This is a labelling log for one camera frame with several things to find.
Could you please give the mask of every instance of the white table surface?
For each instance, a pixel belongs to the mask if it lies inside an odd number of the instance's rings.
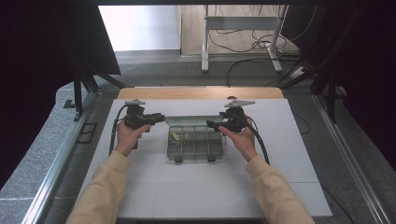
[[[144,100],[145,114],[218,115],[230,100]],[[244,106],[257,123],[272,166],[279,169],[312,217],[332,215],[286,99],[254,100]],[[124,100],[115,100],[81,189],[106,161],[114,118]],[[129,184],[119,217],[132,218],[262,218],[245,172],[245,160],[227,139],[221,160],[175,164],[166,156],[169,126],[157,123],[139,140],[130,159]],[[256,148],[262,155],[256,140]]]

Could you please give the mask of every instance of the controller cable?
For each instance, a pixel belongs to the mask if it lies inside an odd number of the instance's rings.
[[[127,105],[123,105],[120,110],[119,113],[117,114],[116,118],[114,119],[114,123],[113,123],[113,130],[111,131],[111,140],[110,140],[110,149],[108,151],[108,155],[111,154],[111,151],[114,148],[114,141],[116,139],[116,131],[117,131],[117,124],[119,123],[120,119],[120,114],[121,111],[123,110],[123,108],[125,108]]]
[[[235,119],[241,120],[253,132],[253,134],[256,136],[257,140],[259,141],[260,147],[262,148],[262,154],[264,155],[265,161],[268,163],[268,165],[270,165],[270,160],[268,158],[267,149],[265,148],[264,142],[262,141],[262,138],[260,137],[259,132],[256,131],[245,119],[242,119],[241,117],[235,115],[234,113],[227,112],[226,114],[231,117],[234,117]]]

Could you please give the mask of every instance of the wooden panel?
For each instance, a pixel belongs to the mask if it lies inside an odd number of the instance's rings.
[[[226,88],[226,87],[193,87],[193,88],[125,88],[120,90],[118,99],[227,99],[234,96],[238,99],[283,99],[279,88]]]

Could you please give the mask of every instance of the black curtain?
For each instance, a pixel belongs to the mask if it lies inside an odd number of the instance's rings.
[[[76,75],[120,74],[97,6],[0,3],[0,188]]]
[[[352,117],[396,169],[396,18],[386,0],[369,0],[337,54],[332,67],[346,89],[344,101]],[[329,52],[347,22],[351,8],[327,7],[313,50],[304,52],[315,65]]]

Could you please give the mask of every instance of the black controller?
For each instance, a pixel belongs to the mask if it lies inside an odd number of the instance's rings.
[[[155,125],[156,123],[165,121],[165,115],[161,113],[147,114],[144,115],[143,112],[145,108],[140,105],[127,105],[128,109],[126,111],[126,116],[124,119],[124,124],[130,129],[136,130],[146,124]]]
[[[244,109],[240,106],[228,108],[226,112],[220,112],[219,114],[228,120],[225,122],[206,121],[207,127],[213,128],[215,132],[219,131],[219,126],[223,126],[233,133],[240,133],[246,127],[247,118]]]

